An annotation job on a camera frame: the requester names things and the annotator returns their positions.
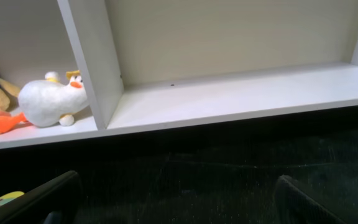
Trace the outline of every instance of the duck's white body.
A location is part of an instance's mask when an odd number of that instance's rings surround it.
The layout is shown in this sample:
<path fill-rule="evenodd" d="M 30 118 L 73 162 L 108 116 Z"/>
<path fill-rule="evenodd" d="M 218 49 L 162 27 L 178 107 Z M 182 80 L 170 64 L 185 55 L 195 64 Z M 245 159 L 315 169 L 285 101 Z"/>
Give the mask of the duck's white body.
<path fill-rule="evenodd" d="M 84 88 L 48 80 L 29 82 L 17 99 L 26 119 L 38 127 L 54 125 L 62 116 L 75 114 L 88 105 Z"/>

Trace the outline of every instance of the dark floor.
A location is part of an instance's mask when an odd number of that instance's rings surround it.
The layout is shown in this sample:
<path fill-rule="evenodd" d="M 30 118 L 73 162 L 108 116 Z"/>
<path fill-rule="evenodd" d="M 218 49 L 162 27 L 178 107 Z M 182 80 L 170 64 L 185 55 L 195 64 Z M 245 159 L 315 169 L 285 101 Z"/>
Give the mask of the dark floor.
<path fill-rule="evenodd" d="M 358 108 L 0 150 L 0 195 L 76 170 L 76 223 L 278 223 L 290 175 L 358 213 Z"/>

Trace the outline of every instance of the white shelf surface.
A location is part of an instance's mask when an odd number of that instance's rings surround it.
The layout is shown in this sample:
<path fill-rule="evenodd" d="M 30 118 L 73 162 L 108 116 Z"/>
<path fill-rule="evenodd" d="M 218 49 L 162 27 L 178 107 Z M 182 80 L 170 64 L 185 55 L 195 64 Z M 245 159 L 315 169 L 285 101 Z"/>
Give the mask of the white shelf surface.
<path fill-rule="evenodd" d="M 358 66 L 346 63 L 177 80 L 128 88 L 106 130 L 92 116 L 26 126 L 0 135 L 0 149 L 355 105 Z"/>

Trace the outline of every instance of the white plush toy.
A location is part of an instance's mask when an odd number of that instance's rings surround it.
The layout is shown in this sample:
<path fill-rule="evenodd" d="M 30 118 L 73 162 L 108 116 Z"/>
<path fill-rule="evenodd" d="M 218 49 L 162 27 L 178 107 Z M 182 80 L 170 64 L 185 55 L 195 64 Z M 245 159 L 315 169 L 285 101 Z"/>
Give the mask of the white plush toy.
<path fill-rule="evenodd" d="M 57 72 L 48 72 L 45 80 L 26 84 L 19 96 L 19 106 L 23 113 L 13 116 L 0 116 L 0 134 L 10 131 L 24 121 L 38 127 L 47 127 L 59 122 L 62 126 L 74 123 L 73 114 L 88 106 L 86 92 L 80 71 L 67 72 L 68 85 L 59 83 Z"/>

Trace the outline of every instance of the duck's head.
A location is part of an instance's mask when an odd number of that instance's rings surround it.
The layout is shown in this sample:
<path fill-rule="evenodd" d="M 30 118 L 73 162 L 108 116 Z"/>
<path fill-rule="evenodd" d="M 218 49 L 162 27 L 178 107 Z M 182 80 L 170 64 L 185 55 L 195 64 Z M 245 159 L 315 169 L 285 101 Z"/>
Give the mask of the duck's head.
<path fill-rule="evenodd" d="M 81 73 L 79 70 L 66 72 L 66 77 L 70 81 L 69 85 L 72 86 L 73 88 L 78 88 L 78 89 L 84 88 Z"/>

